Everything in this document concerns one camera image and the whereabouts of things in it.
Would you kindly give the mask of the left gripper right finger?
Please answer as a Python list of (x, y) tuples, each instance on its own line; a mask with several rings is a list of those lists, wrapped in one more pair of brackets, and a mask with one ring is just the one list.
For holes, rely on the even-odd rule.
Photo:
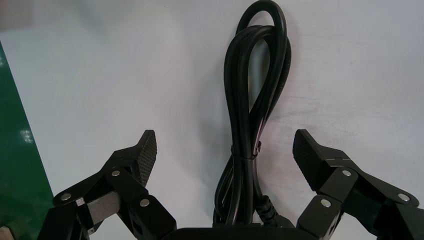
[(361, 170), (342, 150), (318, 144), (298, 129), (293, 157), (316, 196), (297, 228), (328, 240), (342, 216), (356, 218), (379, 240), (421, 240), (424, 211), (412, 194)]

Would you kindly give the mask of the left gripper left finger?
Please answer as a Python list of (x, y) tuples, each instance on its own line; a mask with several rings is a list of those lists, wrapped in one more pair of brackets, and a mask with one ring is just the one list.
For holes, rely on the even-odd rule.
[(157, 156), (153, 130), (134, 146), (117, 150), (92, 176), (58, 193), (40, 240), (87, 240), (104, 220), (117, 215), (138, 240), (162, 240), (176, 220), (146, 188)]

